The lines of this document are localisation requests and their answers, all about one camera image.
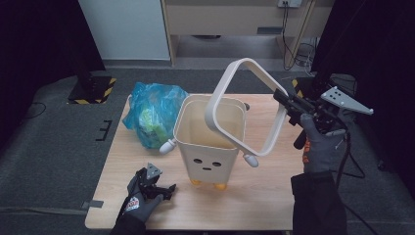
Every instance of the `white wall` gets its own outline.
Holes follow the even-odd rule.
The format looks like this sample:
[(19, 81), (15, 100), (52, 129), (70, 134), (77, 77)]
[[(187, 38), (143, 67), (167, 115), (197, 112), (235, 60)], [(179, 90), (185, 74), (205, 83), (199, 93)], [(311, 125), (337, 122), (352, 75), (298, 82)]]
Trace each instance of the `white wall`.
[(79, 4), (103, 60), (170, 60), (160, 0)]

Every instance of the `wooden table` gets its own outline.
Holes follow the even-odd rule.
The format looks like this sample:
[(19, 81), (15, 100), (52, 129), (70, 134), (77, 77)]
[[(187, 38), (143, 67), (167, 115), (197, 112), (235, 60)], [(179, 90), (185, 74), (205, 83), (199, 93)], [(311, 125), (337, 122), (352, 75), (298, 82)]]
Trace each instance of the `wooden table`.
[[(278, 102), (271, 94), (225, 94), (240, 99), (247, 111), (245, 143), (259, 150), (275, 119)], [(129, 111), (126, 103), (122, 113)], [(146, 225), (155, 230), (291, 230), (293, 204), (290, 178), (302, 172), (302, 152), (293, 147), (299, 126), (286, 123), (273, 152), (258, 158), (259, 167), (250, 167), (239, 154), (227, 189), (211, 183), (190, 182), (178, 148), (165, 156), (142, 147), (135, 131), (120, 121), (115, 139), (98, 182), (93, 200), (101, 208), (90, 208), (85, 225), (90, 229), (111, 229), (135, 171), (151, 163), (162, 170), (159, 187), (177, 184), (170, 201), (162, 202)]]

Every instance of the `person's arm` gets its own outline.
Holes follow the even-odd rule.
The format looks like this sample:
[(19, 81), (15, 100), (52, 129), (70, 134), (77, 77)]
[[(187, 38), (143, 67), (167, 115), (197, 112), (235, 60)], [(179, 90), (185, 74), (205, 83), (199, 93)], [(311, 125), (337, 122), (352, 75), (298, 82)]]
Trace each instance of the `person's arm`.
[(330, 159), (343, 136), (320, 134), (311, 116), (302, 115), (301, 125), (307, 142), (302, 156), (304, 173), (291, 179), (293, 234), (346, 235), (346, 211), (330, 171)]
[(146, 221), (156, 206), (163, 200), (163, 195), (160, 194), (153, 201), (145, 202), (138, 187), (137, 178), (137, 175), (135, 175), (127, 186), (128, 196), (122, 205), (111, 235), (145, 234)]

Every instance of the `bin leg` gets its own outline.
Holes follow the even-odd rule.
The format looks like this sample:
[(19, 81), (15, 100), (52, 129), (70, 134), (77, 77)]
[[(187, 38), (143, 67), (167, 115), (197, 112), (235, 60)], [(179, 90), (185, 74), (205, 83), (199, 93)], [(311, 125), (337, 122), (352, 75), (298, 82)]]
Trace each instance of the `bin leg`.
[(197, 180), (197, 179), (190, 179), (190, 182), (192, 182), (192, 184), (194, 184), (194, 185), (199, 185), (199, 184), (201, 184), (201, 180)]
[(227, 184), (223, 184), (223, 183), (214, 183), (213, 185), (216, 189), (219, 189), (219, 190), (225, 190), (228, 186)]

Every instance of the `sleeve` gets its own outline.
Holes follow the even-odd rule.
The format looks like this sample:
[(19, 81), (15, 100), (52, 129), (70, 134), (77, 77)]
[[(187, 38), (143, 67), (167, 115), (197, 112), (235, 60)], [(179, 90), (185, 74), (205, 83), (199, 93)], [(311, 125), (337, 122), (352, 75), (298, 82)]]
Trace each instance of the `sleeve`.
[(294, 235), (346, 235), (346, 210), (332, 173), (304, 173), (291, 178), (295, 198)]
[(111, 235), (144, 235), (146, 233), (146, 225), (140, 219), (124, 214), (116, 222)]

